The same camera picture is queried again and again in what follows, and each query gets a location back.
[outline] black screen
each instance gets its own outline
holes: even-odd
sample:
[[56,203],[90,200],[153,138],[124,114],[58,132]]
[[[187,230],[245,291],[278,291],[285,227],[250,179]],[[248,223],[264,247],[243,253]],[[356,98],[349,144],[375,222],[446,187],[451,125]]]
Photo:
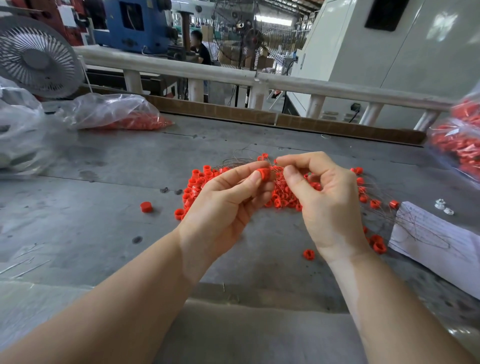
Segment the black screen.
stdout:
[[408,0],[375,0],[365,27],[395,31],[407,4]]

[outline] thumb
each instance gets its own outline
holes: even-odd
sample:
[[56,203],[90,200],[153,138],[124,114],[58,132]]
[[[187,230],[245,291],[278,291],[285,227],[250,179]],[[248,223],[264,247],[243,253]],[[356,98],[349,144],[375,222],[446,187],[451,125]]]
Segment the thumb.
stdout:
[[315,189],[310,186],[295,166],[290,165],[283,168],[283,176],[285,177],[290,190],[299,199],[302,205],[308,203],[313,194],[316,193]]
[[242,183],[225,190],[229,202],[240,204],[249,197],[253,197],[262,183],[262,175],[255,170]]

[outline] white machine cabinet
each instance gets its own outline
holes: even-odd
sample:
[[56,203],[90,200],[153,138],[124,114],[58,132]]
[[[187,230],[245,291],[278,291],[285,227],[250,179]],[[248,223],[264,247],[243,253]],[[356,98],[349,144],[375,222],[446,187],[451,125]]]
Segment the white machine cabinet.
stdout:
[[[292,75],[454,99],[477,83],[480,1],[410,0],[393,32],[365,27],[373,1],[326,0]],[[310,95],[288,97],[305,116]],[[354,102],[327,98],[321,117],[348,121]],[[386,105],[375,126],[411,129],[422,113]]]

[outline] hand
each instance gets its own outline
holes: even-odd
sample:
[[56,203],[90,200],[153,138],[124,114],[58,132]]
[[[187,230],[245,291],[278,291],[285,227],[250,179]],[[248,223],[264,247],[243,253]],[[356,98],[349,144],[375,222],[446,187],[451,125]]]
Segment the hand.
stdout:
[[213,260],[230,250],[255,211],[272,198],[273,177],[262,182],[257,171],[269,166],[249,163],[207,182],[178,226],[180,241],[201,245],[202,255]]
[[[278,157],[288,186],[302,204],[303,220],[319,253],[331,263],[369,251],[365,241],[355,174],[335,164],[324,152]],[[320,178],[313,189],[303,175]]]

